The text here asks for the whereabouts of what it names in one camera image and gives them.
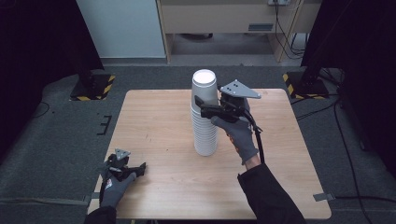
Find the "cup stack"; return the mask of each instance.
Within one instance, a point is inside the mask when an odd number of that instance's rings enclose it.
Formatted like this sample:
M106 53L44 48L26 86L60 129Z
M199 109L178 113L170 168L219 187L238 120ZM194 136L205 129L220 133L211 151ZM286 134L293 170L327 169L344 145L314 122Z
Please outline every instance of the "cup stack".
M194 96L200 97L205 104L218 105L216 75L210 70L198 70L192 76L191 120L194 133L194 147L201 156L212 155L218 145L218 129L210 119L201 118L201 108L195 104Z

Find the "white wall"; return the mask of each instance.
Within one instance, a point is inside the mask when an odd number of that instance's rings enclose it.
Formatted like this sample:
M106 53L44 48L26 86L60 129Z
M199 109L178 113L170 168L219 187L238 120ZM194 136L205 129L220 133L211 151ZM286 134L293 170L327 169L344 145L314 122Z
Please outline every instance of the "white wall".
M155 0L77 0L101 58L165 58Z

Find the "yellow and black striped base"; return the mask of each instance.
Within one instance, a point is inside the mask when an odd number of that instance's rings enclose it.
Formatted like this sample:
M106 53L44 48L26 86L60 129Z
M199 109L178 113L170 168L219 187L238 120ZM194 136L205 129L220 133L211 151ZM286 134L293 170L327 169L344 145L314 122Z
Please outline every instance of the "yellow and black striped base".
M90 101L90 100L104 100L106 99L108 92L111 89L114 78L113 75L97 75L94 76L97 92L96 94L90 94L80 83L76 85L70 94L71 101Z
M325 99L329 98L329 92L323 82L319 80L315 86L304 89L298 86L302 73L287 73L283 75L283 80L292 99Z

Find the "vent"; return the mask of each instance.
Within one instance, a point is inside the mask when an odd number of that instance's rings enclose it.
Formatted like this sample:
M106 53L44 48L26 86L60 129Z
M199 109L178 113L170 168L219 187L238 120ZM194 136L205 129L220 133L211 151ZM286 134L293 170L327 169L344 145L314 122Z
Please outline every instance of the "vent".
M249 31L272 31L274 25L272 23L251 23L248 26Z

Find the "power strip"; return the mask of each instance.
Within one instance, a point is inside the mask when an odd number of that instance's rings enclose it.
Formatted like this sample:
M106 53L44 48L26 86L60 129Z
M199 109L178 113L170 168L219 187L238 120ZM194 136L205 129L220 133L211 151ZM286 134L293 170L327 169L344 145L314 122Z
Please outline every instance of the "power strip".
M287 6L290 4L290 0L268 0L269 6L274 6L275 4L279 6Z

